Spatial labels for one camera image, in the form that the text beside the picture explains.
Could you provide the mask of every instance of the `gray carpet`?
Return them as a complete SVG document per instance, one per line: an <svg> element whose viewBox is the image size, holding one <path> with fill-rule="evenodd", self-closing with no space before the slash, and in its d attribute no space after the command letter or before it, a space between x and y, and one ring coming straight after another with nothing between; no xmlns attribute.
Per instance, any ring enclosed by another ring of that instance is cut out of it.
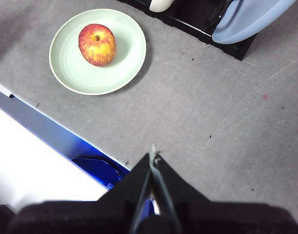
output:
<svg viewBox="0 0 298 234"><path fill-rule="evenodd" d="M48 51L94 8L133 17L147 56L124 88L89 97L60 85ZM116 0L0 0L0 83L130 168L155 143L208 198L282 206L298 221L298 1L240 62Z"/></svg>

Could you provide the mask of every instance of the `light green plate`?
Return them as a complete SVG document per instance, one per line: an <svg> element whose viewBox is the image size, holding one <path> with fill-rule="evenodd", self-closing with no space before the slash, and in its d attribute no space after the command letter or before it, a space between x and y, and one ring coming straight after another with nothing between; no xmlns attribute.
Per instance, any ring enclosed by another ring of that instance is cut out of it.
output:
<svg viewBox="0 0 298 234"><path fill-rule="evenodd" d="M78 47L78 35L88 24L108 27L116 39L116 56L104 67L88 63ZM53 38L49 61L56 79L66 88L85 95L113 92L129 83L146 56L146 40L130 16L111 9L83 12L68 20Z"/></svg>

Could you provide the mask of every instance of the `white surface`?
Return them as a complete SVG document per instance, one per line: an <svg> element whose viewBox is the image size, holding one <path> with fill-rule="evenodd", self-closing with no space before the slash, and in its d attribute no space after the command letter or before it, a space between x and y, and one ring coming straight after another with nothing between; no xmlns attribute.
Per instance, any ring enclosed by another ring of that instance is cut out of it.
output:
<svg viewBox="0 0 298 234"><path fill-rule="evenodd" d="M5 94L6 96L10 96L12 94L11 91L9 91L8 89L6 89L3 85L0 84L0 92Z"/></svg>
<svg viewBox="0 0 298 234"><path fill-rule="evenodd" d="M107 189L0 109L0 204L98 200Z"/></svg>

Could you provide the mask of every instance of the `black stand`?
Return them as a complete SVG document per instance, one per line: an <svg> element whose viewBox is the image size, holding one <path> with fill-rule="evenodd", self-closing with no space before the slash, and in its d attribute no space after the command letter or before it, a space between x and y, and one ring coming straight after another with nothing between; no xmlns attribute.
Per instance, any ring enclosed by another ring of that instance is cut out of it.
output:
<svg viewBox="0 0 298 234"><path fill-rule="evenodd" d="M252 44L255 36L234 43L219 44L212 40L211 35L219 23L231 0L175 0L173 5L162 13L149 10L150 0L118 0L131 5L145 14L160 19L169 26L176 27L206 44L211 44L225 53L242 60Z"/></svg>

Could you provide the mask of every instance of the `apple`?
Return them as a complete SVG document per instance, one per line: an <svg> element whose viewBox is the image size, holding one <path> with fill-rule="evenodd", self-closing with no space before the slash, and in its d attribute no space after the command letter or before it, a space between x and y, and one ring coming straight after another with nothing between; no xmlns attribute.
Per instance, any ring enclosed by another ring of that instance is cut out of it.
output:
<svg viewBox="0 0 298 234"><path fill-rule="evenodd" d="M95 66L109 64L116 53L116 42L109 28L89 24L79 34L79 49L87 62Z"/></svg>

